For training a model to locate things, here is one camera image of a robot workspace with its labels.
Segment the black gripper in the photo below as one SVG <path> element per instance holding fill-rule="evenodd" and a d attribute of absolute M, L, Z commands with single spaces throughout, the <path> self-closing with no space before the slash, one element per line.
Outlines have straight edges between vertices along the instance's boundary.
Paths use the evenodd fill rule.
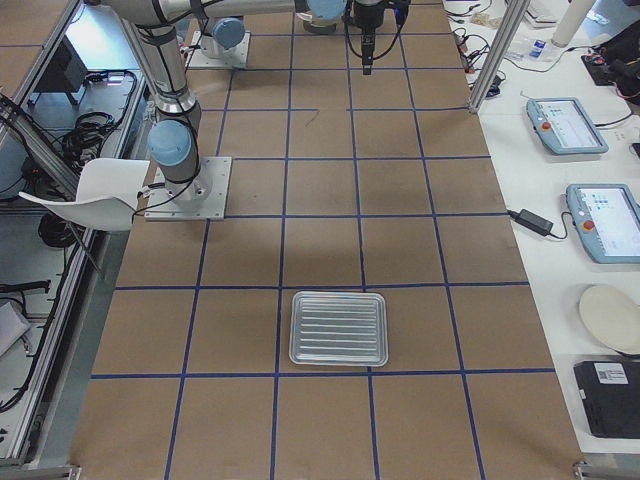
<path fill-rule="evenodd" d="M 362 74 L 372 73 L 375 53 L 375 32 L 384 22 L 384 12 L 388 2 L 385 0 L 354 0 L 352 2 L 352 21 L 361 34 Z"/>

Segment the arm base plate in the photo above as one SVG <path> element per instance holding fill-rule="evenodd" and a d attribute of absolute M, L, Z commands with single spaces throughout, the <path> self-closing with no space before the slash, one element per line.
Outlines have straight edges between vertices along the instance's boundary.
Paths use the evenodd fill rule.
<path fill-rule="evenodd" d="M 232 170 L 231 157 L 202 156 L 200 172 L 181 194 L 182 186 L 166 183 L 159 167 L 154 182 L 165 186 L 150 192 L 148 206 L 143 211 L 149 221 L 191 221 L 225 218 L 229 183 Z"/>
<path fill-rule="evenodd" d="M 251 33 L 247 31 L 243 40 L 229 49 L 223 48 L 214 40 L 200 41 L 200 31 L 196 30 L 191 39 L 186 66 L 200 70 L 244 70 L 247 68 Z"/>

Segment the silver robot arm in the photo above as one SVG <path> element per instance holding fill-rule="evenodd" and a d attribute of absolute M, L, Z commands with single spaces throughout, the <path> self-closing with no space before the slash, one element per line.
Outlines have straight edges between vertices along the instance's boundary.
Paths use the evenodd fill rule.
<path fill-rule="evenodd" d="M 191 8 L 198 19 L 200 39 L 205 42 L 205 55 L 211 58 L 244 41 L 246 15 L 293 11 L 305 17 L 307 31 L 318 34 L 334 31 L 337 22 L 342 22 L 349 50 L 361 60 L 362 72 L 369 75 L 374 62 L 387 54 L 375 53 L 376 31 L 384 23 L 385 12 L 394 12 L 396 32 L 400 33 L 409 5 L 408 1 L 193 1 Z"/>
<path fill-rule="evenodd" d="M 119 19 L 132 26 L 129 41 L 147 82 L 155 87 L 159 122 L 147 143 L 160 167 L 166 188 L 179 199 L 196 197 L 209 186 L 201 173 L 198 127 L 201 107 L 190 90 L 176 24 L 193 16 L 204 31 L 222 20 L 253 14 L 305 12 L 306 1 L 108 1 Z"/>

